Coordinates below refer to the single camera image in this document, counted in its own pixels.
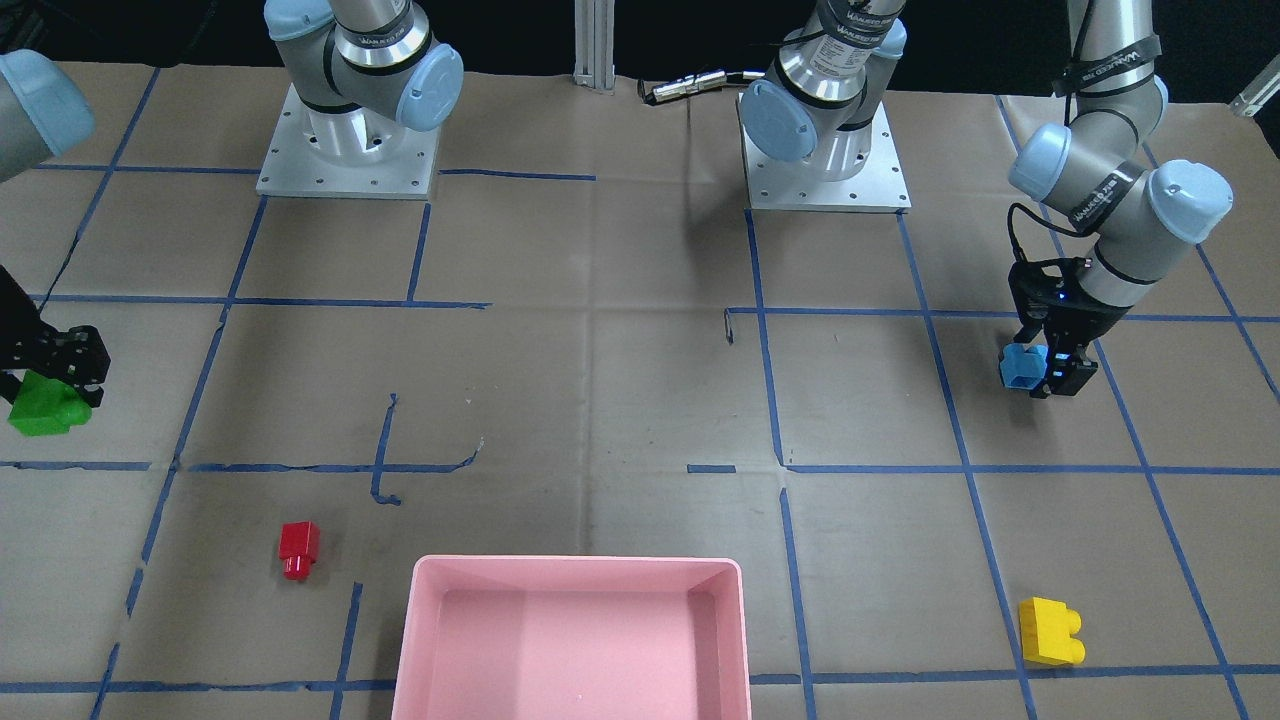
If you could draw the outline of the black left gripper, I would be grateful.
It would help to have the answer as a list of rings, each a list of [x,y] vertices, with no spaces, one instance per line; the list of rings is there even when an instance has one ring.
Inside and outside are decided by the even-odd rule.
[[[1087,347],[1126,314],[1124,307],[1102,304],[1080,284],[1083,258],[1043,261],[1016,260],[1007,282],[1021,327],[1012,342],[1030,347],[1044,334],[1050,352],[1043,397],[1075,396],[1097,373],[1098,363]]]

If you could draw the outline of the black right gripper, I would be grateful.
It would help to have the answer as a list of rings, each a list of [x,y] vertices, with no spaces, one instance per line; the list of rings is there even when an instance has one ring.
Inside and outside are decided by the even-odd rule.
[[[58,331],[1,266],[1,370],[36,370],[52,375],[87,402],[100,407],[111,357],[95,325]]]

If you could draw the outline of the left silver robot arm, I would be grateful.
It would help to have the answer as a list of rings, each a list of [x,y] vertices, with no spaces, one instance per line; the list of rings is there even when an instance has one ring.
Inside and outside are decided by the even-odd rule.
[[[852,176],[901,59],[901,1],[818,1],[739,101],[745,135],[765,156],[810,163],[829,154]],[[1000,355],[1010,389],[1074,396],[1096,374],[1091,343],[1203,243],[1233,208],[1226,179],[1174,159],[1153,169],[1137,154],[1158,128],[1169,92],[1155,72],[1162,44],[1148,1],[1071,1],[1071,53],[1053,94],[1064,123],[1043,124],[1007,178],[1059,211],[1064,233],[1093,237],[1082,258],[1030,260],[1012,241],[1007,275],[1020,329]]]

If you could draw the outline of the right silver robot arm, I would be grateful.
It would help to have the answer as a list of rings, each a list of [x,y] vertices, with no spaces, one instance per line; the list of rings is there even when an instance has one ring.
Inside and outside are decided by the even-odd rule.
[[[649,105],[675,102],[722,86],[742,86],[748,136],[777,158],[783,117],[822,135],[851,138],[865,131],[902,55],[908,33],[900,1],[818,1],[812,23],[772,44],[764,73],[707,72],[641,86]],[[439,129],[458,102],[465,64],[436,40],[425,10],[412,1],[269,1],[264,19],[291,73],[306,117],[366,126],[387,120],[396,138]],[[3,178],[63,155],[93,133],[93,113],[76,82],[31,49],[3,55]],[[3,400],[14,409],[46,405],[86,421],[101,404],[110,357],[99,331],[58,331],[9,273],[3,274]]]

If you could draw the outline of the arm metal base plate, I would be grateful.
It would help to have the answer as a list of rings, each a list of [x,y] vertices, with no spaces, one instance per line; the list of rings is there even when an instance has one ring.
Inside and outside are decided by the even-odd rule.
[[[257,193],[294,199],[428,200],[442,131],[417,132],[366,108],[320,113],[291,86]]]
[[[870,124],[822,141],[800,161],[781,161],[742,133],[754,210],[905,213],[913,206],[884,104]]]

